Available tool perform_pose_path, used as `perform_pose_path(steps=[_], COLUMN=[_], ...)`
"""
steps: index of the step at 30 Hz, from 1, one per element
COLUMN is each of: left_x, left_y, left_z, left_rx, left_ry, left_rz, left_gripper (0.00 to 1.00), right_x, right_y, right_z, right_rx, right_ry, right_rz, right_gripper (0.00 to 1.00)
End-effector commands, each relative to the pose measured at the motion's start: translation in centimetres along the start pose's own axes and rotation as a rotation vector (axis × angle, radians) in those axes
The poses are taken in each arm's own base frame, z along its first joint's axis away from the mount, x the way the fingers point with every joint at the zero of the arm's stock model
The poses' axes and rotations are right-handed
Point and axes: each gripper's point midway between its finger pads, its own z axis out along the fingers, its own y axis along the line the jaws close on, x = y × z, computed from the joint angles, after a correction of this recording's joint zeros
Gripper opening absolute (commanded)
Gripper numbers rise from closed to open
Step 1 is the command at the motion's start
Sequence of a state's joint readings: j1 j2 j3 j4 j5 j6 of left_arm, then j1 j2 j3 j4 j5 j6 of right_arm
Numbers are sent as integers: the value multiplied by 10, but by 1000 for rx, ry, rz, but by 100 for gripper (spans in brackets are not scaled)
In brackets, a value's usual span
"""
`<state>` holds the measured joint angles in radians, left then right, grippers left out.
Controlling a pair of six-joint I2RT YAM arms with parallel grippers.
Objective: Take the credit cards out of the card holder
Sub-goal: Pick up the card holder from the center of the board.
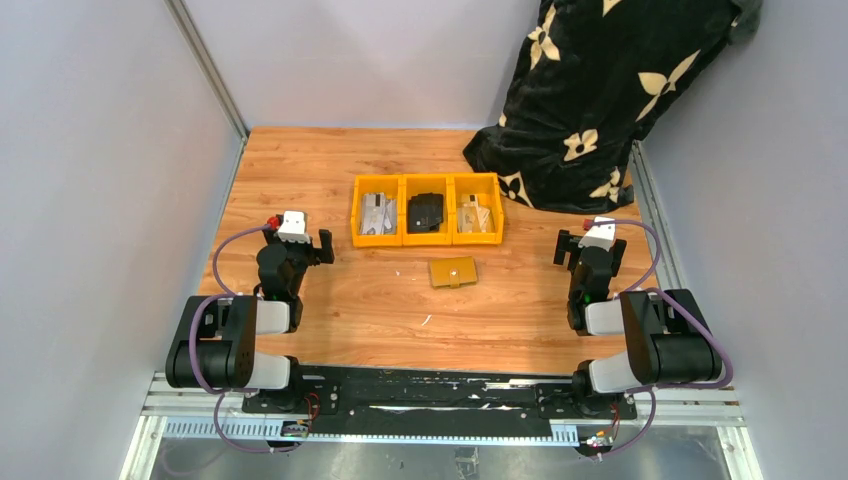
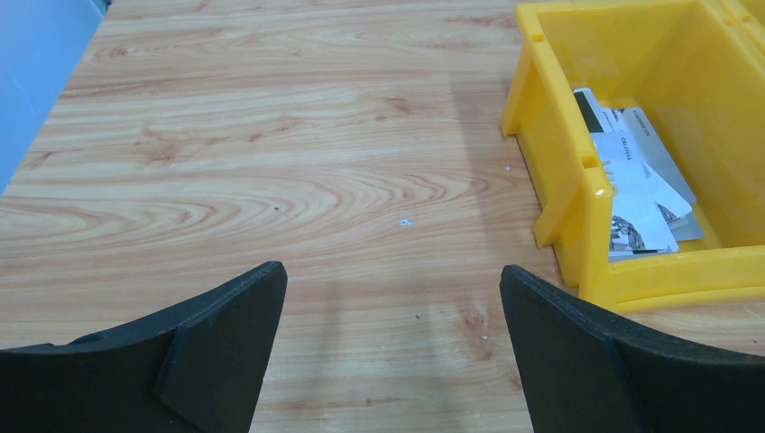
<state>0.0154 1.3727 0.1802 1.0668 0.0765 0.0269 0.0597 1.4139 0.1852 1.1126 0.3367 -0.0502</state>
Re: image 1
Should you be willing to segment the yellow leather card holder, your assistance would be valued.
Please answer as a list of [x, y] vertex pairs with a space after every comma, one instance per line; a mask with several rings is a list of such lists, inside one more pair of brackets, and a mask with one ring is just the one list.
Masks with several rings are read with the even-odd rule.
[[433, 259], [428, 265], [433, 288], [459, 288], [478, 282], [476, 264], [471, 256]]

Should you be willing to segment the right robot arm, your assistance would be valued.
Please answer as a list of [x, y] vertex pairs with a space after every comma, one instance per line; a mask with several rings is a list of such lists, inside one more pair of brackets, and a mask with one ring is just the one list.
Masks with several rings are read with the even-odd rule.
[[592, 418], [610, 412], [631, 389], [715, 382], [724, 373], [723, 359], [707, 338], [709, 328], [689, 290], [611, 293], [625, 249], [611, 225], [592, 227], [583, 236], [559, 231], [553, 262], [570, 273], [570, 328], [580, 336], [621, 335], [625, 349], [581, 362], [565, 391], [544, 394], [541, 401], [566, 402]]

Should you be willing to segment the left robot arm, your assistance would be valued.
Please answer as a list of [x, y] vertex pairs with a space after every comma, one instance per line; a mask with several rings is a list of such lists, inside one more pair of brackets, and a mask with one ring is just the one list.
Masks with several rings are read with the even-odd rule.
[[320, 396], [305, 380], [293, 356], [262, 354], [260, 335], [297, 331], [303, 302], [299, 291], [307, 270], [335, 260], [333, 235], [297, 242], [267, 233], [256, 256], [258, 286], [251, 295], [222, 293], [187, 299], [166, 356], [173, 388], [200, 388], [211, 394], [252, 393], [260, 405], [293, 413], [320, 408]]

